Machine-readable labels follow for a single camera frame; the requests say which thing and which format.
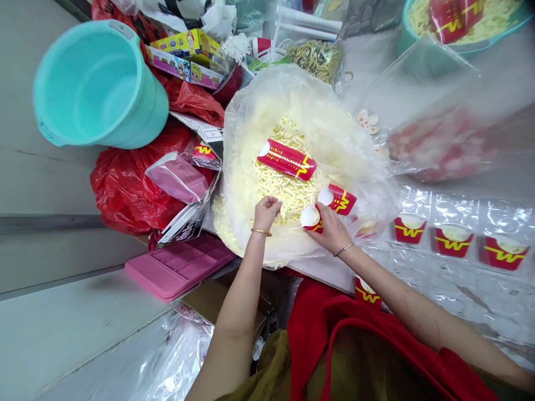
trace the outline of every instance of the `gold bracelet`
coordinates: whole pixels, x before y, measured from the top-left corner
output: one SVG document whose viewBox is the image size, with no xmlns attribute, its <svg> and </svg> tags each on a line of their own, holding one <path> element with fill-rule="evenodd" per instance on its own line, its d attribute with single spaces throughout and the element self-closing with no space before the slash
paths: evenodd
<svg viewBox="0 0 535 401">
<path fill-rule="evenodd" d="M 273 236 L 270 232 L 267 232 L 267 231 L 264 231 L 264 230 L 260 230 L 258 228 L 252 228 L 251 231 L 261 232 L 262 234 L 266 234 L 266 236 L 268 236 L 268 237 L 272 237 Z"/>
</svg>

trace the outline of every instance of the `toy box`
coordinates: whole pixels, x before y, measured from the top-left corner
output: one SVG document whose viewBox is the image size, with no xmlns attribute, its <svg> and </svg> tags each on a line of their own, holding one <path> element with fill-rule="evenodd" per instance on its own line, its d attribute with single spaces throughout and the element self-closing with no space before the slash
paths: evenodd
<svg viewBox="0 0 535 401">
<path fill-rule="evenodd" d="M 173 56 L 153 47 L 145 46 L 145 49 L 150 65 L 179 77 L 181 80 L 209 89 L 218 89 L 225 80 L 225 75 L 209 70 L 194 62 Z"/>
<path fill-rule="evenodd" d="M 157 40 L 152 42 L 150 46 L 173 56 L 193 61 L 203 67 L 210 68 L 212 61 L 216 67 L 223 68 L 221 45 L 198 29 Z"/>
</svg>

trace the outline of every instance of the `red and yellow packaging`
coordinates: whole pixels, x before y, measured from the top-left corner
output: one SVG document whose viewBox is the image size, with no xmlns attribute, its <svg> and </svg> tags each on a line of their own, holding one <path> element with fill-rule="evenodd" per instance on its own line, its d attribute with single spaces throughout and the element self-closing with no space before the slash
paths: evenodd
<svg viewBox="0 0 535 401">
<path fill-rule="evenodd" d="M 394 219 L 396 241 L 419 244 L 427 222 L 414 216 L 398 216 Z"/>
<path fill-rule="evenodd" d="M 464 30 L 468 32 L 483 18 L 485 0 L 456 0 L 463 21 Z"/>
<path fill-rule="evenodd" d="M 528 251 L 529 246 L 507 237 L 485 237 L 481 260 L 492 267 L 515 271 Z"/>
<path fill-rule="evenodd" d="M 272 139 L 268 139 L 262 147 L 257 160 L 272 169 L 303 181 L 308 181 L 317 167 L 316 162 L 304 153 Z"/>
<path fill-rule="evenodd" d="M 457 0 L 430 0 L 429 15 L 440 43 L 453 43 L 466 35 Z"/>
<path fill-rule="evenodd" d="M 322 214 L 316 205 L 309 205 L 301 212 L 301 227 L 308 231 L 323 233 Z"/>
<path fill-rule="evenodd" d="M 209 146 L 202 145 L 198 140 L 193 144 L 193 156 L 198 159 L 212 161 L 216 158 L 216 154 Z"/>
<path fill-rule="evenodd" d="M 349 215 L 356 201 L 357 197 L 355 195 L 334 184 L 329 184 L 328 187 L 322 188 L 318 195 L 318 202 L 330 207 L 342 216 Z"/>
<path fill-rule="evenodd" d="M 437 227 L 432 243 L 433 250 L 441 255 L 464 258 L 473 238 L 473 233 L 460 227 Z"/>
<path fill-rule="evenodd" d="M 381 297 L 358 275 L 355 277 L 355 299 L 362 299 L 364 302 L 372 304 L 373 307 L 381 309 Z"/>
</svg>

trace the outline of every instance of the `plastic container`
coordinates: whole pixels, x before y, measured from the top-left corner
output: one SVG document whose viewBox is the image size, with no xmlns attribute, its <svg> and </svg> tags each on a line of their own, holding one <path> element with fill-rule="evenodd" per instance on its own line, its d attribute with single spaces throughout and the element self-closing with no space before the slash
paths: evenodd
<svg viewBox="0 0 535 401">
<path fill-rule="evenodd" d="M 41 60 L 33 85 L 39 130 L 56 146 L 137 149 L 162 131 L 169 100 L 140 39 L 114 19 L 80 24 Z"/>
<path fill-rule="evenodd" d="M 411 47 L 414 43 L 418 41 L 420 38 L 416 32 L 412 29 L 411 23 L 408 20 L 408 11 L 412 7 L 412 4 L 415 0 L 406 0 L 405 6 L 403 8 L 403 16 L 401 19 L 401 27 L 402 32 L 400 35 L 400 38 L 397 43 L 397 57 L 400 57 L 409 47 Z M 448 45 L 448 48 L 455 51 L 456 53 L 460 54 L 462 57 L 466 58 L 467 60 L 470 60 L 471 58 L 475 57 L 477 54 L 481 53 L 483 50 L 489 48 L 496 42 L 498 42 L 500 39 L 505 38 L 506 36 L 509 36 L 511 33 L 517 31 L 518 29 L 522 28 L 524 25 L 526 25 L 531 17 L 533 16 L 529 2 L 524 0 L 522 5 L 516 10 L 510 17 L 510 21 L 514 22 L 514 25 L 511 26 L 509 29 L 501 33 L 500 35 L 493 36 L 490 39 L 486 39 L 484 41 L 476 42 L 476 43 L 467 43 L 462 45 Z"/>
</svg>

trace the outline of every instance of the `cardboard box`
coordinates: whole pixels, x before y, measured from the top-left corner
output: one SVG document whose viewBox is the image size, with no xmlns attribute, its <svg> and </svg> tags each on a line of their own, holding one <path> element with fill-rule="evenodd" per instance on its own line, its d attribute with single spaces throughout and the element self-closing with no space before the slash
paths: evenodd
<svg viewBox="0 0 535 401">
<path fill-rule="evenodd" d="M 210 323 L 215 324 L 223 301 L 227 296 L 228 288 L 216 280 L 207 280 L 186 295 L 182 302 L 195 309 Z M 266 324 L 266 315 L 259 310 L 255 316 L 255 339 L 260 337 Z"/>
<path fill-rule="evenodd" d="M 225 82 L 225 75 L 192 61 L 184 60 L 149 46 L 145 46 L 145 50 L 147 51 L 147 59 L 150 65 L 183 81 L 214 90 L 218 89 Z"/>
<path fill-rule="evenodd" d="M 223 66 L 221 45 L 199 29 L 177 33 L 151 42 L 150 45 L 173 56 L 193 61 L 203 67 L 210 68 L 210 62 L 215 63 L 220 68 Z"/>
</svg>

